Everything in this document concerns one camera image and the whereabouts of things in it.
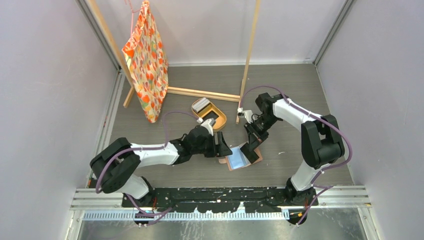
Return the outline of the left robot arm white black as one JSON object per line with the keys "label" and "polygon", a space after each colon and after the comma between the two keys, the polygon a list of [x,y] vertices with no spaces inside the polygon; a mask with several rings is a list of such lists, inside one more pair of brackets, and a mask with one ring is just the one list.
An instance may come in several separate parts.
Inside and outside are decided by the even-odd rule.
{"label": "left robot arm white black", "polygon": [[232,155],[222,132],[197,125],[189,133],[163,144],[142,145],[120,137],[98,153],[89,163],[97,178],[96,193],[122,193],[141,207],[153,202],[153,188],[145,177],[136,176],[142,167],[183,164],[194,155],[221,158]]}

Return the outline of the stack of credit cards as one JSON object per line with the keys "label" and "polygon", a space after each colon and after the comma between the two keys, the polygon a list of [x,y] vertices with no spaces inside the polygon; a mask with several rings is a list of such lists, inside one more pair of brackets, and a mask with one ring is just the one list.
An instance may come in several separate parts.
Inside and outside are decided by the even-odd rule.
{"label": "stack of credit cards", "polygon": [[203,109],[205,109],[209,104],[210,104],[210,100],[207,99],[206,97],[200,98],[197,101],[195,101],[192,105],[191,105],[191,109],[194,113],[198,114],[200,113]]}

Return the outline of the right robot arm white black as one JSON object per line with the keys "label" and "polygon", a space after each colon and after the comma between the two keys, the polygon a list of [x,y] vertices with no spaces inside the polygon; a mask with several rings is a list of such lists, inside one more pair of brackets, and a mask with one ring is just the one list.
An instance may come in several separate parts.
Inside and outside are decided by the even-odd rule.
{"label": "right robot arm white black", "polygon": [[316,194],[313,179],[320,170],[329,167],[345,154],[342,136],[337,132],[337,119],[329,115],[314,115],[294,103],[284,94],[260,94],[255,103],[261,114],[237,109],[237,115],[246,119],[244,128],[248,140],[240,147],[243,157],[253,164],[259,160],[256,149],[269,137],[270,128],[278,121],[295,127],[301,136],[303,161],[283,189],[284,201],[289,205],[311,204]]}

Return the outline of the orange oval tray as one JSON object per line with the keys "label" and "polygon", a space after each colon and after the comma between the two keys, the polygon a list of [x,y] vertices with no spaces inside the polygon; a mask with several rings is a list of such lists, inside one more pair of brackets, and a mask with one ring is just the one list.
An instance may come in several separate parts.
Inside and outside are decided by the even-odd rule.
{"label": "orange oval tray", "polygon": [[191,105],[191,110],[196,117],[202,120],[213,119],[215,121],[212,127],[214,132],[221,131],[226,125],[226,115],[206,97],[197,99]]}

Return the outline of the black credit card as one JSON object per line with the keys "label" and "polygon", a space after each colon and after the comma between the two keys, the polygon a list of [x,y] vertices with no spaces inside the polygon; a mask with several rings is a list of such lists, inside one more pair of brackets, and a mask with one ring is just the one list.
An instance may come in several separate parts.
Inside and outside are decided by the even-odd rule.
{"label": "black credit card", "polygon": [[219,118],[219,115],[214,111],[210,111],[204,116],[205,120],[214,119],[216,121],[218,118]]}

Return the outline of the brown leather card holder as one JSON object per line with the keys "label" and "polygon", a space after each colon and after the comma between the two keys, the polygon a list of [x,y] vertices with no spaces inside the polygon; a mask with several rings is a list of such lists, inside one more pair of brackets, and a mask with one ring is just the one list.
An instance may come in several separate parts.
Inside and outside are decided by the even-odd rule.
{"label": "brown leather card holder", "polygon": [[253,164],[257,164],[260,161],[263,160],[262,154],[259,150],[259,148],[256,148],[254,150],[254,153],[258,155],[258,159],[254,162],[251,163],[242,153],[241,151],[241,147],[244,145],[245,143],[242,143],[238,146],[233,146],[230,148],[230,150],[232,151],[232,155],[228,155],[225,156],[224,158],[219,158],[218,162],[220,164],[224,164],[228,166],[228,169],[230,171],[233,170],[237,170],[237,169],[241,169],[241,168],[245,168],[248,166],[251,166]]}

